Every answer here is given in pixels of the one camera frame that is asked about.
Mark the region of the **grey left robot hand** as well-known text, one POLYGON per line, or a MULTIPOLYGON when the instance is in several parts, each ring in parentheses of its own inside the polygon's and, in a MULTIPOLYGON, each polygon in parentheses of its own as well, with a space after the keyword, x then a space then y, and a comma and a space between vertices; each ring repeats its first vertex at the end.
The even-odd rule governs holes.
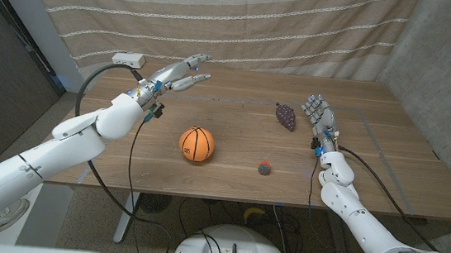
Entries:
POLYGON ((202 62, 212 60, 208 54, 195 54, 185 60, 170 64, 154 72, 148 78, 143 78, 137 87, 128 92, 128 96, 133 98, 142 109, 146 110, 154 104, 159 95, 168 91, 182 92, 191 88, 196 83, 208 80, 210 74, 197 74, 189 76, 188 72, 198 70, 198 65, 202 62))

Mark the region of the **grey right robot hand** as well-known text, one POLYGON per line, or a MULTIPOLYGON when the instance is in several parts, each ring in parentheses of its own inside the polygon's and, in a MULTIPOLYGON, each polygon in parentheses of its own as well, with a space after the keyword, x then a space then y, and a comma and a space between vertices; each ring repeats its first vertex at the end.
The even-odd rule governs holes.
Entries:
POLYGON ((335 139, 339 133, 335 114, 328 102, 321 95, 311 95, 301 108, 312 124, 311 148, 320 150, 319 154, 337 151, 335 139))

